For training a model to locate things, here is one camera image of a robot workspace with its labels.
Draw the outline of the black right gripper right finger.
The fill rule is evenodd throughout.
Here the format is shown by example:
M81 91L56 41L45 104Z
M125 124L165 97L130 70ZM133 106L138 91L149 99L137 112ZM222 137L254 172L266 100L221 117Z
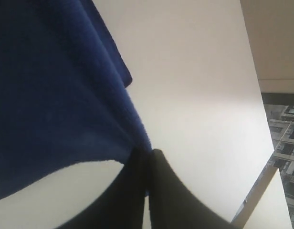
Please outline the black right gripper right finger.
M150 154L147 183L153 229L235 228L185 187L159 149Z

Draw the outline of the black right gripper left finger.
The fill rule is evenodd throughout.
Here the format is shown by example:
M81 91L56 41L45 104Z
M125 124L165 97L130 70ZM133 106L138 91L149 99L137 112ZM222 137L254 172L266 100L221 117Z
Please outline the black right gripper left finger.
M134 148L111 185L91 205L60 229L141 229L143 225L147 155Z

